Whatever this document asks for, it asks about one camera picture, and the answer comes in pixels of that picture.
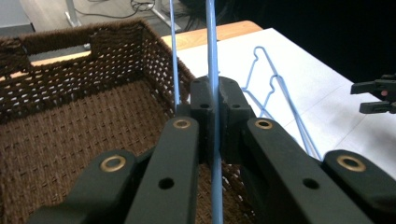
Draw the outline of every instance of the white table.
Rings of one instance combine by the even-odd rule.
[[[360,103],[378,101],[374,96],[368,93],[350,95],[352,82],[274,29],[223,40],[218,46],[220,75],[236,80],[240,86],[246,84],[254,48],[265,47],[276,70],[285,79],[291,98],[320,153],[324,155],[334,149],[360,153],[396,179],[396,115],[359,113]],[[206,48],[183,49],[177,53],[196,77],[207,74]],[[264,54],[259,55],[252,90],[264,99],[273,73]],[[267,108],[302,146],[294,118],[280,89]]]

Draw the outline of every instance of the black clamp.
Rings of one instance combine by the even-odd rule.
[[[362,103],[359,111],[362,114],[396,113],[396,74],[383,75],[380,79],[370,82],[355,83],[350,90],[351,94],[384,91],[385,101]]]

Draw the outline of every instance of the brown woven basket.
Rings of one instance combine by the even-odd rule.
[[[29,62],[86,43],[88,56]],[[185,103],[193,76],[178,67]],[[171,50],[141,20],[0,38],[0,222],[25,223],[38,207],[62,202],[101,152],[153,147],[173,114],[172,91]],[[237,167],[223,165],[223,173],[225,222],[254,222]],[[211,223],[205,165],[196,222]]]

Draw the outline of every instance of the metal leg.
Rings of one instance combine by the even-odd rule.
[[[155,13],[162,21],[164,21],[169,27],[171,26],[171,20],[162,12],[163,0],[155,0],[154,7],[151,11]],[[175,24],[175,31],[180,31],[181,28]]]
[[[66,4],[67,4],[67,11],[64,14],[66,14],[66,18],[69,21],[70,25],[72,27],[81,26],[81,22],[79,22],[77,18],[73,0],[66,0]]]

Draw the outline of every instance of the black cable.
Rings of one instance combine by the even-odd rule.
[[[108,0],[88,0],[89,2],[105,2]],[[127,16],[122,16],[122,17],[118,17],[118,16],[110,16],[110,15],[106,15],[106,14],[100,14],[100,13],[86,13],[86,12],[82,12],[78,9],[75,8],[75,11],[78,12],[81,15],[84,16],[100,16],[100,17],[106,17],[106,18],[112,18],[112,19],[126,19],[126,18],[130,18],[134,15],[136,15],[138,12],[142,12],[142,11],[150,11],[154,8],[155,2],[143,2],[143,3],[139,3],[139,2],[135,2],[134,0],[131,0],[130,2],[131,4],[131,8],[134,11],[132,14],[127,15]]]

